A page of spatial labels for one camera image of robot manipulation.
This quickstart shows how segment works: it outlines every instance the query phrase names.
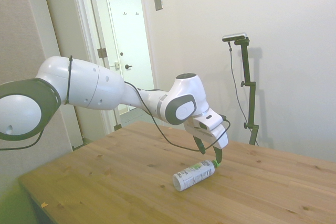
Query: light switch plate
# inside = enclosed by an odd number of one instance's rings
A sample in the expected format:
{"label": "light switch plate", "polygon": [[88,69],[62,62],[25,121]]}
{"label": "light switch plate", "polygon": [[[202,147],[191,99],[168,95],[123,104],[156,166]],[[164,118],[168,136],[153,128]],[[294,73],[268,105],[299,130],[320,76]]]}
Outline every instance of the light switch plate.
{"label": "light switch plate", "polygon": [[155,2],[155,9],[156,10],[162,10],[163,9],[162,0],[154,0],[154,2]]}

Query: black stand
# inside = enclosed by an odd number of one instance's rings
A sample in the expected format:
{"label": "black stand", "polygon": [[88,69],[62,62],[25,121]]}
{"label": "black stand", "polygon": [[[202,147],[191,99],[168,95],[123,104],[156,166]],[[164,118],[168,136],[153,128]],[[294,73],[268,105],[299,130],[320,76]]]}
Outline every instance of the black stand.
{"label": "black stand", "polygon": [[249,108],[248,108],[248,123],[244,123],[244,128],[249,128],[252,130],[249,144],[255,145],[257,134],[259,130],[259,125],[254,124],[254,109],[256,103],[256,82],[251,81],[250,79],[250,69],[248,64],[248,53],[247,46],[249,45],[250,40],[248,37],[241,40],[236,40],[235,45],[240,45],[242,48],[241,56],[243,57],[243,70],[244,70],[244,79],[240,84],[241,87],[247,86],[250,87],[249,95]]}

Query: door hinge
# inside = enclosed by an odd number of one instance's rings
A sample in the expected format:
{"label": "door hinge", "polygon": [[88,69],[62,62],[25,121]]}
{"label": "door hinge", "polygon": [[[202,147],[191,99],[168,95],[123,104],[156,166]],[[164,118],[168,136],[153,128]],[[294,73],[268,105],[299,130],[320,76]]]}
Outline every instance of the door hinge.
{"label": "door hinge", "polygon": [[97,51],[98,51],[98,56],[99,56],[100,59],[103,59],[103,58],[107,57],[106,48],[100,48]]}
{"label": "door hinge", "polygon": [[114,127],[114,131],[117,131],[118,129],[121,129],[121,124],[117,124],[117,125]]}

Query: floor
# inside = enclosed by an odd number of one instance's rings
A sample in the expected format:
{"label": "floor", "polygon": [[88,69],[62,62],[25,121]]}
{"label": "floor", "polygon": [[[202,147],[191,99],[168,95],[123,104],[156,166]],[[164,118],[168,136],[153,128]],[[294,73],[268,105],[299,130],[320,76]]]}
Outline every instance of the floor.
{"label": "floor", "polygon": [[[147,123],[154,123],[153,122],[153,119],[151,118],[150,115],[148,115],[147,113],[145,113],[143,110],[141,109],[138,109],[138,108],[135,108],[129,112],[126,112],[124,114],[121,114],[120,115],[120,118],[121,118],[121,126],[122,127],[126,127],[127,125],[130,125],[136,121],[142,121],[142,122],[147,122]],[[168,127],[173,127],[173,128],[176,128],[176,129],[180,129],[180,130],[184,130],[184,126],[183,124],[181,125],[170,125],[168,123],[165,123],[157,118],[155,118],[155,121],[156,123],[161,126],[161,125],[164,125],[164,126],[168,126]],[[87,138],[83,138],[83,145],[81,146],[78,146],[77,148],[73,149],[73,150],[77,150],[89,143],[91,143],[92,141],[87,139]]]}
{"label": "floor", "polygon": [[[154,123],[150,115],[146,114],[143,110],[135,108],[127,113],[120,115],[121,126],[125,127],[136,121],[142,121],[147,123]],[[159,119],[155,119],[156,122],[160,125]]]}

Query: doorway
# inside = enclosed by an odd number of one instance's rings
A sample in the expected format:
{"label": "doorway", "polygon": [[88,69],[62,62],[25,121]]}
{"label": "doorway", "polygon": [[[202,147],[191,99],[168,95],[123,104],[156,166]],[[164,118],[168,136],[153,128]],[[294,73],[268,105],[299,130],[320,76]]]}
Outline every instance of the doorway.
{"label": "doorway", "polygon": [[107,0],[107,3],[123,79],[141,89],[154,89],[141,0]]}
{"label": "doorway", "polygon": [[[91,0],[100,47],[110,70],[136,87],[154,89],[141,0]],[[119,105],[119,114],[133,109]]]}

